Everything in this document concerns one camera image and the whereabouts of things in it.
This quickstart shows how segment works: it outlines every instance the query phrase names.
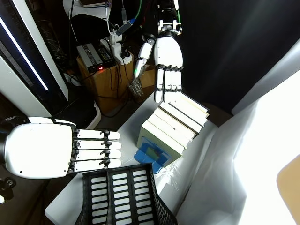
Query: green cable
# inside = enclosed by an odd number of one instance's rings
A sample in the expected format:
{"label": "green cable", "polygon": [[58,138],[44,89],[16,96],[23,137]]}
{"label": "green cable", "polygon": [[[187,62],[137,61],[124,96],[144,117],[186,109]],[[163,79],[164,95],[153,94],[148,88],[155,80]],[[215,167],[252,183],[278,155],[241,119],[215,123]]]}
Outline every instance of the green cable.
{"label": "green cable", "polygon": [[179,10],[177,11],[177,14],[178,14],[178,22],[181,23]]}
{"label": "green cable", "polygon": [[141,7],[142,7],[142,0],[140,0],[139,10],[137,11],[137,14],[136,14],[136,16],[135,16],[135,19],[137,19],[137,17],[139,16],[140,11],[141,11]]}

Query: robotic hand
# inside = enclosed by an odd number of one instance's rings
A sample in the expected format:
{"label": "robotic hand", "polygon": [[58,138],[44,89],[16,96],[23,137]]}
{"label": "robotic hand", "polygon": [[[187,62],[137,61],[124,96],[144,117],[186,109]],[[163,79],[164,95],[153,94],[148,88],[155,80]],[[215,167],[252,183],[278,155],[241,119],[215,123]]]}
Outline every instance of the robotic hand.
{"label": "robotic hand", "polygon": [[156,65],[156,89],[154,99],[170,102],[176,92],[181,92],[181,71],[183,59],[181,49],[175,40],[182,33],[178,0],[158,1],[158,39],[153,37],[145,40],[135,66],[134,79],[143,74],[143,67],[147,63],[154,47]]}
{"label": "robotic hand", "polygon": [[0,163],[29,179],[63,177],[67,173],[121,166],[118,132],[77,129],[65,120],[28,118],[30,123],[0,133]]}

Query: light strip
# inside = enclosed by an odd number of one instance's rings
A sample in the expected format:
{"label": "light strip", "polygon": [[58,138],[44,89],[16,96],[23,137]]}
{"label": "light strip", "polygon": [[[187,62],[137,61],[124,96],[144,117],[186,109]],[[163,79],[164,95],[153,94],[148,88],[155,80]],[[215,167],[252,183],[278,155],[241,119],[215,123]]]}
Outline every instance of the light strip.
{"label": "light strip", "polygon": [[43,87],[45,88],[45,90],[48,90],[46,84],[44,83],[44,81],[42,80],[42,78],[38,75],[37,71],[35,70],[35,68],[33,67],[33,65],[30,63],[29,59],[27,58],[27,56],[23,52],[22,48],[18,45],[17,41],[15,40],[14,36],[12,35],[12,33],[9,31],[8,27],[6,26],[6,24],[2,20],[1,16],[0,16],[0,23],[3,26],[4,30],[6,31],[6,33],[8,34],[8,36],[10,37],[10,39],[12,40],[12,42],[15,44],[16,48],[19,50],[19,52],[21,53],[21,55],[23,56],[23,58],[27,62],[28,66],[33,71],[34,75],[37,77],[37,79],[43,85]]}

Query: black plastic basket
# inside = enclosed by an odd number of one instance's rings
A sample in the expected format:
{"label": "black plastic basket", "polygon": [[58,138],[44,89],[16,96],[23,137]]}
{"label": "black plastic basket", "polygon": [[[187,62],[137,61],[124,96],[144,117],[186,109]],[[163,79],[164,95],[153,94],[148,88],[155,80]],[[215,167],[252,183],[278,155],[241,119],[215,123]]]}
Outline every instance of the black plastic basket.
{"label": "black plastic basket", "polygon": [[176,225],[156,192],[151,164],[83,174],[79,225]]}

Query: black backdrop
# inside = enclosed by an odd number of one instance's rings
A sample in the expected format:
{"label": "black backdrop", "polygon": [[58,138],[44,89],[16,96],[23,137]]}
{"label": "black backdrop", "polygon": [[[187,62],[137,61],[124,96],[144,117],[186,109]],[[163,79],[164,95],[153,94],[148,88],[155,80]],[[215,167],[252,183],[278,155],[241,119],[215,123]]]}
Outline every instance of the black backdrop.
{"label": "black backdrop", "polygon": [[191,97],[227,112],[300,38],[298,0],[180,0]]}

